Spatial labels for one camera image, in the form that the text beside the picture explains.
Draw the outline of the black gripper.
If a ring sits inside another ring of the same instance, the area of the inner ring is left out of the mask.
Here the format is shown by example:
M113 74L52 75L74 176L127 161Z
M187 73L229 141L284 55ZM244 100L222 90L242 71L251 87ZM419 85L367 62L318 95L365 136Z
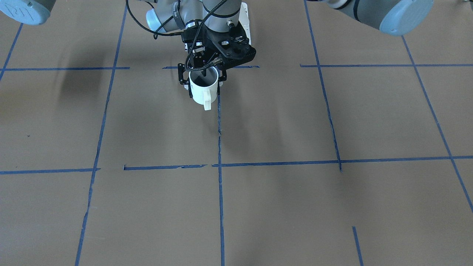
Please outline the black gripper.
M223 82L226 81L227 73L223 70L224 58L217 51L206 49L203 46L199 46L194 49L187 62L179 63L178 69L178 80L179 83L188 91L188 95L192 98L190 92L190 79L189 74L191 71L200 71L202 78L207 77L207 71L210 67L216 67L219 74L219 85L217 89L217 97L220 96L220 89L223 86Z
M250 45L246 31L241 23L231 25L229 32L221 33L202 27L193 26L182 33L182 41L191 49L186 59L185 70L217 67L227 70L251 62L256 56L256 49Z

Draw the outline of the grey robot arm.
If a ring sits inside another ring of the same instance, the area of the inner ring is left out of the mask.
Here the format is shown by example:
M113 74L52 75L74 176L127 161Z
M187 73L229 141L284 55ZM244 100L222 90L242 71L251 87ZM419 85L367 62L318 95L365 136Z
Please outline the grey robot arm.
M156 37L181 37L188 54L180 72L226 71L256 56L240 0L159 0L146 13L146 22Z
M430 12L432 0L327 0L326 4L352 19L393 36L417 27ZM172 5L176 25L188 55L178 65L179 82L189 96L197 99L191 87L195 79L216 84L217 93L226 80L226 71L252 61L249 18L240 0L179 0Z

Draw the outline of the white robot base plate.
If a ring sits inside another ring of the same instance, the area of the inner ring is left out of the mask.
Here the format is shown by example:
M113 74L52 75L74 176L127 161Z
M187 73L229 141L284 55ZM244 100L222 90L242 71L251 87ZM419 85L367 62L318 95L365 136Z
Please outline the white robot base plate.
M249 40L249 44L252 45L248 6L245 2L242 2L240 5L239 22L245 30L246 36Z

